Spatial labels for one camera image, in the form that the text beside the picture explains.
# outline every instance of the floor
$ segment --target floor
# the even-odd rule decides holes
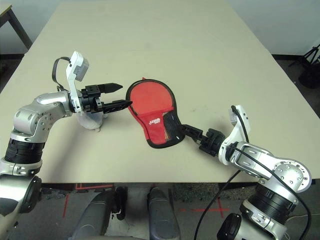
[[[14,70],[20,63],[20,59],[0,59],[0,92],[6,85]],[[299,65],[288,67],[292,61],[278,60],[278,64],[295,84],[301,94],[308,101],[312,109],[320,117],[320,90],[309,89],[300,84],[298,77],[303,69]],[[126,184],[128,186],[127,216],[119,221],[115,217],[110,220],[106,235],[109,236],[134,236],[141,239],[149,239],[149,224],[147,210],[147,194],[151,184]],[[203,209],[207,206],[218,186],[213,183],[205,184],[160,184],[159,187],[168,193],[173,192],[173,206],[177,221],[180,226],[183,240],[192,240],[197,222]],[[223,193],[211,207],[203,219],[199,230],[199,240],[216,239],[216,234],[229,213],[239,213],[241,202],[246,199],[254,188],[238,188]],[[17,228],[12,230],[10,240],[20,239],[46,239],[66,240],[72,235],[73,230],[82,212],[89,202],[98,193],[90,190],[85,193],[65,192],[53,190],[50,194],[43,194],[35,209],[22,214]],[[301,193],[302,198],[309,206],[312,214],[320,213],[320,179],[315,181],[306,192]],[[292,215],[303,215],[305,210],[301,205],[296,207]],[[298,239],[306,224],[306,217],[293,218],[287,222],[290,239]],[[308,240],[320,239],[320,216],[312,218]]]
[[[123,221],[116,217],[110,219],[107,229],[107,236],[133,236],[144,240],[149,239],[149,223],[147,210],[147,194],[151,184],[130,184],[128,188],[127,213]],[[160,184],[166,194],[172,184]],[[53,191],[52,194],[42,196],[35,209],[28,214],[23,214],[19,225],[14,228],[10,240],[21,239],[46,239],[46,240],[67,240],[73,233],[77,221],[80,219],[85,207],[98,193],[90,190],[86,193],[69,193],[68,204],[64,214],[65,193]],[[301,193],[301,197],[309,206],[312,214],[320,213],[320,179],[316,184]],[[239,213],[239,207],[244,199],[228,199],[221,197],[216,201],[210,211],[203,219],[199,229],[199,240],[216,239],[224,219],[230,213]],[[203,209],[206,208],[209,200],[195,199],[192,202],[174,200],[174,212],[180,227],[181,239],[192,240],[198,220]],[[292,215],[303,215],[305,210],[298,205]],[[293,218],[286,224],[290,239],[298,239],[302,233],[306,217]],[[308,240],[320,239],[320,215],[313,216],[312,225],[307,235]]]

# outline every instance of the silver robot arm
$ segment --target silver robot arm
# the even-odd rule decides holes
[[[50,129],[71,115],[66,91],[40,95],[16,112],[5,157],[0,159],[0,240],[8,237],[20,214],[35,207],[41,189],[35,175]]]
[[[70,91],[55,77],[58,60],[68,61],[66,76]],[[42,166],[42,153],[49,132],[56,121],[73,113],[111,113],[127,108],[132,102],[117,100],[104,104],[101,93],[111,93],[122,88],[116,83],[86,86],[81,91],[75,80],[82,81],[88,67],[79,52],[71,58],[55,61],[52,79],[58,92],[38,96],[31,104],[20,108],[13,119],[13,131],[5,153],[0,159],[0,240],[7,239],[20,214],[30,212],[36,205],[41,190],[41,179],[36,176]]]
[[[301,162],[273,156],[271,152],[246,141],[250,131],[249,118],[241,105],[232,106],[229,117],[234,128],[228,137],[220,131],[203,131],[189,125],[182,125],[185,134],[199,144],[199,149],[218,155],[224,165],[233,167],[259,178],[256,192],[241,204],[241,215],[232,213],[224,221],[217,234],[218,240],[282,240],[287,231],[285,223],[298,199],[295,193],[307,190],[312,182],[310,171]],[[274,172],[283,182],[279,182],[269,171],[249,157]]]

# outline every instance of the table leg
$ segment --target table leg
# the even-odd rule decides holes
[[[22,40],[22,42],[26,46],[26,48],[30,49],[30,47],[32,45],[32,41],[29,38],[29,36],[27,35],[24,28],[21,26],[21,24],[20,24],[19,20],[17,19],[16,15],[14,14],[14,12],[11,9],[9,9],[6,14],[8,14],[8,16],[10,17],[10,19],[8,21],[11,24],[11,26],[13,27],[13,29],[15,30],[16,34]]]

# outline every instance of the white wall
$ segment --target white wall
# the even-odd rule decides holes
[[[67,0],[9,2],[12,3],[12,10],[25,31],[34,41],[62,1]],[[272,54],[302,55],[313,45],[320,43],[320,0],[226,1]],[[26,51],[10,24],[3,25],[0,28],[0,53],[21,54]]]
[[[320,0],[226,0],[272,54],[320,44]]]

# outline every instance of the gray floor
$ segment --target gray floor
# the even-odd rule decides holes
[[[149,224],[147,210],[147,194],[151,184],[129,184],[127,214],[123,221],[117,218],[110,219],[107,236],[133,236],[141,239],[149,239]],[[160,184],[165,192],[172,187],[171,184]],[[88,193],[70,193],[66,215],[63,218],[65,198],[59,194],[44,195],[35,209],[23,214],[19,225],[10,236],[11,240],[21,239],[46,239],[66,240],[72,235],[85,207],[97,193],[92,190]],[[309,206],[311,213],[320,213],[320,180],[316,181],[306,192],[301,194]],[[225,217],[230,213],[239,213],[239,207],[243,199],[230,200],[221,198],[220,204],[215,202],[203,219],[199,230],[199,240],[216,239],[216,234]],[[173,201],[174,212],[179,223],[183,240],[192,240],[201,211],[206,208],[209,201],[194,200],[192,202]],[[292,215],[305,214],[304,208],[299,205]],[[288,221],[288,234],[290,239],[298,239],[306,224],[306,217]],[[320,239],[320,216],[313,216],[311,229],[307,235],[308,240]]]

